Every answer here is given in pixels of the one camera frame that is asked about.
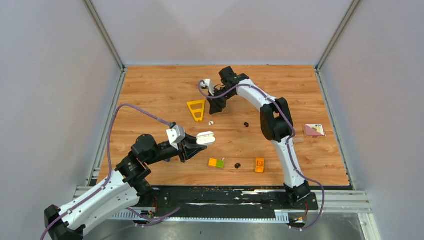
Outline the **white earbud charging case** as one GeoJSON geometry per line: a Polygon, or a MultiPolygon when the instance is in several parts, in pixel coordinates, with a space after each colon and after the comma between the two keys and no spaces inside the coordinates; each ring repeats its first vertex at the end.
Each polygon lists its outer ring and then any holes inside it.
{"type": "Polygon", "coordinates": [[[215,133],[212,131],[201,132],[196,136],[196,143],[202,146],[212,145],[216,141],[215,133]]]}

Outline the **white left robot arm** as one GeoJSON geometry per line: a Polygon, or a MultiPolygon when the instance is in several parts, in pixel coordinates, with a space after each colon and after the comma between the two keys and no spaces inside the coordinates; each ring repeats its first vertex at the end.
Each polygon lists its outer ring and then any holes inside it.
{"type": "Polygon", "coordinates": [[[153,201],[153,188],[146,180],[151,173],[150,165],[176,156],[184,163],[216,140],[211,131],[196,137],[179,134],[175,129],[166,132],[169,139],[160,144],[150,134],[140,135],[128,155],[104,180],[68,204],[46,208],[46,230],[42,236],[82,240],[112,215],[137,204],[149,206],[153,201]]]}

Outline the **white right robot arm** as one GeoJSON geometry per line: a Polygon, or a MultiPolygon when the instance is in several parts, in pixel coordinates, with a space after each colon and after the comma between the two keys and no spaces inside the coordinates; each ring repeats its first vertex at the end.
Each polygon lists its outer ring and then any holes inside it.
{"type": "Polygon", "coordinates": [[[220,88],[214,86],[210,79],[201,80],[198,84],[200,90],[207,90],[209,113],[221,113],[233,96],[244,98],[259,111],[261,132],[274,146],[283,170],[286,204],[298,209],[305,203],[311,189],[296,155],[296,131],[287,100],[269,95],[246,74],[236,74],[230,66],[223,68],[219,76],[220,88]]]}

